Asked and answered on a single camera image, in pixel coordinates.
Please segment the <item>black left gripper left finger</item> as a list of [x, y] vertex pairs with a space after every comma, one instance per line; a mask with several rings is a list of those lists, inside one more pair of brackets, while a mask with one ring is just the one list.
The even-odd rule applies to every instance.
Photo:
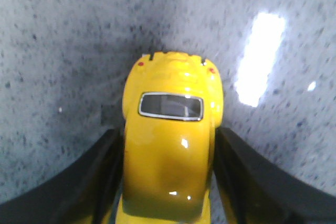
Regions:
[[40, 186], [1, 204], [1, 223], [109, 223], [122, 177], [123, 138], [107, 130]]

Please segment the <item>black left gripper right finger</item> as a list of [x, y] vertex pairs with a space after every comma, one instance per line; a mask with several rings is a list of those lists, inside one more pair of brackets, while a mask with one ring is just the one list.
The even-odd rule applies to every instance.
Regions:
[[213, 169], [228, 223], [335, 223], [335, 196], [277, 167], [229, 128], [216, 130]]

